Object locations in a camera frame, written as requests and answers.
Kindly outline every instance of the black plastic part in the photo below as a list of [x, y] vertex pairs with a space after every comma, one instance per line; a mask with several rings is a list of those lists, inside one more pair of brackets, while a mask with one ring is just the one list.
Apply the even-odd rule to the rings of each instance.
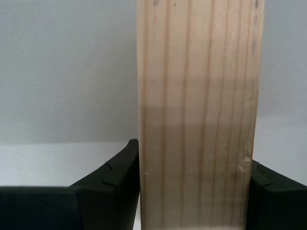
[[247, 230], [306, 230], [307, 187], [253, 162]]
[[0, 187], [0, 229], [132, 230], [139, 191], [134, 139], [70, 187]]

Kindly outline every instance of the gray background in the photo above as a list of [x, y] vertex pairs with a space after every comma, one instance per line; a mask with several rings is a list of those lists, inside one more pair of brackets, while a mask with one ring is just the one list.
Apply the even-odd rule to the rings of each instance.
[[[307, 184], [307, 1], [267, 0], [254, 159]], [[135, 0], [0, 0], [0, 185], [70, 185], [138, 136]]]

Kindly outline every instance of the wood plank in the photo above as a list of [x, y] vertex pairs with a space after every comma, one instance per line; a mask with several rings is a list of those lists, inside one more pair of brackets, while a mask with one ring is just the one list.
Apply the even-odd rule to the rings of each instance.
[[137, 0], [142, 229], [243, 229], [264, 0]]

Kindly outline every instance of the pine wood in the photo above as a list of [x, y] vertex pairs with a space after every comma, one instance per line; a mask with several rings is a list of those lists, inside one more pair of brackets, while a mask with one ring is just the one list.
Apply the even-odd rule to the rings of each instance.
[[137, 0], [142, 229], [243, 229], [264, 0]]

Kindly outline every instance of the wood grain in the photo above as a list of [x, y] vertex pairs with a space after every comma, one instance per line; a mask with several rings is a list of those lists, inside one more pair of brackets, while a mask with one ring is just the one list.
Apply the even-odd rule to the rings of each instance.
[[264, 0], [137, 0], [142, 229], [243, 229]]

